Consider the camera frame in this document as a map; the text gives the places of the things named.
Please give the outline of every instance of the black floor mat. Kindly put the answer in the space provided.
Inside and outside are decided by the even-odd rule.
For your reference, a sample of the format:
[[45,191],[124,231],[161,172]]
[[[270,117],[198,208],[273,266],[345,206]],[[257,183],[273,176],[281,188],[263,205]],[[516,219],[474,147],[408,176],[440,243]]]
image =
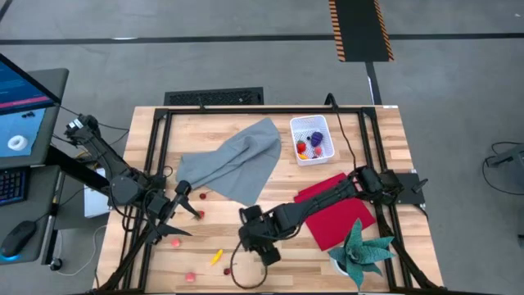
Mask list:
[[165,106],[263,105],[262,87],[167,92]]
[[329,0],[340,61],[393,61],[377,0]]

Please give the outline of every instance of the green plant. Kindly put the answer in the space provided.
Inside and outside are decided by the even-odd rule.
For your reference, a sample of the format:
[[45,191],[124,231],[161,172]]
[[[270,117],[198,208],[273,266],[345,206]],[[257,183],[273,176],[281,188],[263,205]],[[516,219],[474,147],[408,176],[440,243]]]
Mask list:
[[395,256],[386,250],[391,240],[393,237],[362,241],[362,222],[357,219],[344,241],[344,247],[334,247],[328,253],[331,258],[346,267],[348,276],[360,290],[364,281],[364,271],[382,275],[375,262]]

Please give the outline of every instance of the computer monitor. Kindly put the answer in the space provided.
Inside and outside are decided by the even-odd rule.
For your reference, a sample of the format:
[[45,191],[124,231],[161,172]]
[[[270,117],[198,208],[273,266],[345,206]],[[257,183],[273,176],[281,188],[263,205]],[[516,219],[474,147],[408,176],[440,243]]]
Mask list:
[[58,104],[60,98],[0,54],[0,115]]

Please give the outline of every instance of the red cloth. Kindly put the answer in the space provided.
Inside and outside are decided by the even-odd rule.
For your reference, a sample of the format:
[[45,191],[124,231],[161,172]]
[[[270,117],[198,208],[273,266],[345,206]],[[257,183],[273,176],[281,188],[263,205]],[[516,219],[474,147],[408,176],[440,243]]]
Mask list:
[[[295,202],[302,202],[334,187],[346,177],[344,173],[333,176],[314,186],[299,192]],[[320,250],[324,251],[343,242],[353,227],[353,223],[360,219],[362,229],[375,223],[375,218],[369,213],[368,208],[359,199],[352,198],[338,202],[335,205],[321,210],[305,220]]]

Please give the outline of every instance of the keyboard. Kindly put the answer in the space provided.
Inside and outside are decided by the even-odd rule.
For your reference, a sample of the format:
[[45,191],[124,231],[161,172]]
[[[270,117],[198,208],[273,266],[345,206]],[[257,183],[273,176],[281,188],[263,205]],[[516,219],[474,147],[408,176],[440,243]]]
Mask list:
[[0,206],[25,200],[29,167],[0,170]]
[[165,106],[235,106],[263,105],[264,90],[257,88],[231,88],[165,93]]

